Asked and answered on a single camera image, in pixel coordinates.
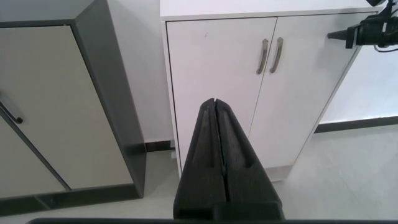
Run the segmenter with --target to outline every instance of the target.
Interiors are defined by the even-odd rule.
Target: black handle
[[[1,101],[0,101],[0,108],[1,108],[1,109],[7,114],[7,116],[8,116],[9,118],[11,118],[15,123],[17,123],[17,124],[22,124],[22,122],[24,121],[24,120],[23,120],[22,118],[20,118],[20,117],[18,117],[18,118],[14,117],[14,116],[10,113],[10,111],[7,110],[6,106],[4,106],[3,103],[1,103]]]

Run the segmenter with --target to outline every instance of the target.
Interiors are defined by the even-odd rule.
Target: white wall
[[[388,116],[398,116],[398,52],[364,46],[321,123]]]
[[[159,0],[108,3],[144,140],[171,140]]]
[[[159,0],[110,0],[145,142],[173,139]],[[363,47],[321,123],[398,115],[398,52]]]

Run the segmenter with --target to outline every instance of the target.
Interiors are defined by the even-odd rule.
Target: cabinet handle
[[[280,55],[282,54],[282,47],[284,46],[283,38],[279,37],[277,41],[278,41],[278,51],[276,52],[274,66],[272,66],[272,68],[269,70],[271,73],[274,73],[276,71],[276,68],[278,67]]]
[[[264,39],[264,40],[262,40],[261,63],[260,63],[259,68],[257,69],[257,74],[262,73],[262,69],[264,68],[264,64],[266,63],[267,53],[268,53],[268,40]]]
[[[0,101],[0,108],[7,114],[7,116],[9,117],[9,118],[11,118],[15,123],[17,123],[17,124],[22,124],[22,122],[24,121],[22,118],[20,118],[20,117],[18,117],[18,118],[16,118],[16,117],[14,117],[12,114],[11,114],[11,112],[9,111],[9,110],[7,110],[7,108],[6,108],[6,106],[4,106],[4,104],[3,103],[1,103],[1,101]]]

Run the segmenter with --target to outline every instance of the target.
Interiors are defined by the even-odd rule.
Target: cabinet door
[[[0,116],[0,198],[65,190]]]
[[[0,49],[2,96],[62,179],[72,189],[131,183],[71,28],[2,28]]]
[[[249,134],[262,72],[262,42],[271,43],[276,18],[168,22],[167,33],[182,167],[200,105],[227,102]]]
[[[265,168],[294,164],[354,54],[344,41],[327,39],[327,33],[368,15],[278,17],[249,135]],[[282,52],[271,73],[279,37]]]

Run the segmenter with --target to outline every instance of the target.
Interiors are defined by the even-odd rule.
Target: white tile floor
[[[150,152],[146,196],[0,218],[25,223],[37,217],[172,218],[178,186],[170,151]],[[398,219],[398,125],[315,134],[289,177],[274,183],[286,218]]]

